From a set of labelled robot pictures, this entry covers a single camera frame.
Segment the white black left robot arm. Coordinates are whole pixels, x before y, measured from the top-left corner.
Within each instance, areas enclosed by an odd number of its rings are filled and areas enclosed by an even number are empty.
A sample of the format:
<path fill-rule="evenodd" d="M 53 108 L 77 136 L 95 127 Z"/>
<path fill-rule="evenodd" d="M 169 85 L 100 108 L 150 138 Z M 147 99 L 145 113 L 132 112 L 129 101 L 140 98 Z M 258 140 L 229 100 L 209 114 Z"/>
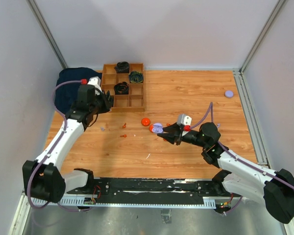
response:
<path fill-rule="evenodd" d="M 26 161 L 22 167 L 25 194 L 46 203 L 58 203 L 63 195 L 79 188 L 83 193 L 95 189 L 93 172 L 81 168 L 62 175 L 60 169 L 76 140 L 97 120 L 98 115 L 108 113 L 113 106 L 110 92 L 94 85 L 80 85 L 77 99 L 70 110 L 63 115 L 64 121 L 54 139 L 33 161 Z"/>

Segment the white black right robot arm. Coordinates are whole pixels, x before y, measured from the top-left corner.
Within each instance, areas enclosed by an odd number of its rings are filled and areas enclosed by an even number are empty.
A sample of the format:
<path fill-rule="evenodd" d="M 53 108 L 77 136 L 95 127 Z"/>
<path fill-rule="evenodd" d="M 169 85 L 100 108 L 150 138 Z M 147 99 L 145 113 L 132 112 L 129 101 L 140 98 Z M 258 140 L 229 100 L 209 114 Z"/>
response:
<path fill-rule="evenodd" d="M 221 169 L 220 179 L 212 183 L 216 195 L 229 192 L 262 204 L 283 224 L 294 218 L 293 175 L 285 169 L 268 169 L 239 156 L 219 141 L 221 134 L 214 123 L 204 123 L 197 131 L 174 123 L 158 136 L 171 144 L 185 142 L 202 147 L 204 160 Z"/>

